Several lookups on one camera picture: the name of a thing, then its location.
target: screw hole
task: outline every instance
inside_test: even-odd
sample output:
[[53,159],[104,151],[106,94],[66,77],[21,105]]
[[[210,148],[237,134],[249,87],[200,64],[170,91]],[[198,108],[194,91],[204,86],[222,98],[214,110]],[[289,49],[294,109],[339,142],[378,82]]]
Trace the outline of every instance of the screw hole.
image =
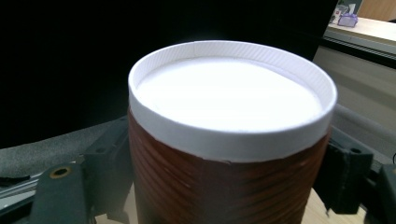
[[352,148],[352,149],[350,149],[353,153],[356,153],[356,154],[360,154],[361,153],[361,150],[360,149],[357,149],[357,148]]
[[58,178],[62,178],[64,176],[69,175],[69,173],[71,172],[70,167],[60,167],[54,171],[52,171],[49,175],[49,177],[51,177],[52,179],[58,179]]

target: small object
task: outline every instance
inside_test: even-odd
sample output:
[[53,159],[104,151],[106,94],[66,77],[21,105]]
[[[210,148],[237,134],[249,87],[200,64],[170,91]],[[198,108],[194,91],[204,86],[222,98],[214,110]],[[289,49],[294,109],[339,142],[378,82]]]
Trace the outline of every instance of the small object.
[[355,27],[356,23],[358,23],[358,16],[356,14],[345,13],[340,16],[337,24],[339,26]]
[[349,9],[348,6],[337,5],[337,7],[335,7],[335,9],[334,9],[334,12],[332,13],[330,23],[337,24],[341,18],[341,15],[346,13],[348,9]]
[[353,14],[353,12],[355,11],[355,6],[356,6],[356,4],[349,4],[348,13]]

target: wooden table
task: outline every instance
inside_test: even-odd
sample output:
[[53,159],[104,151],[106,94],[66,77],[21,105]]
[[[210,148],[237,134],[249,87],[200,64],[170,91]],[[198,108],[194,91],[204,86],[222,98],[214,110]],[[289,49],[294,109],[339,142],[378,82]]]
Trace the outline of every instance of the wooden table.
[[[125,204],[125,211],[128,212],[130,223],[137,224],[136,208],[134,204],[134,188]],[[336,215],[333,211],[329,211],[326,215],[326,208],[319,196],[312,189],[308,204],[305,208],[305,214],[302,224],[363,224],[365,212],[360,209],[357,215]],[[117,224],[119,222],[106,219],[106,215],[97,217],[98,224]]]
[[355,27],[329,24],[324,36],[396,54],[396,23],[359,18]]

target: cylindrical container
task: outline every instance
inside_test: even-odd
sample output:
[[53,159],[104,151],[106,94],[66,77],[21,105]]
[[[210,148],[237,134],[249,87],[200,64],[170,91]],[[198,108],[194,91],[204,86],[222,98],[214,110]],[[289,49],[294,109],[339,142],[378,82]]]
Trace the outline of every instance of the cylindrical container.
[[337,98],[324,71],[197,41],[143,57],[128,84],[139,224],[301,223]]

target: black background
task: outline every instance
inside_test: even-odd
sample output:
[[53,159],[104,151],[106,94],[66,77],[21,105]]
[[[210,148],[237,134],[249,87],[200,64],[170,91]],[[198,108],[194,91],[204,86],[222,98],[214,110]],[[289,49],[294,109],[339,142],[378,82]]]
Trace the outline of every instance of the black background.
[[126,115],[129,70],[168,45],[240,40],[312,60],[336,2],[3,1],[0,148]]

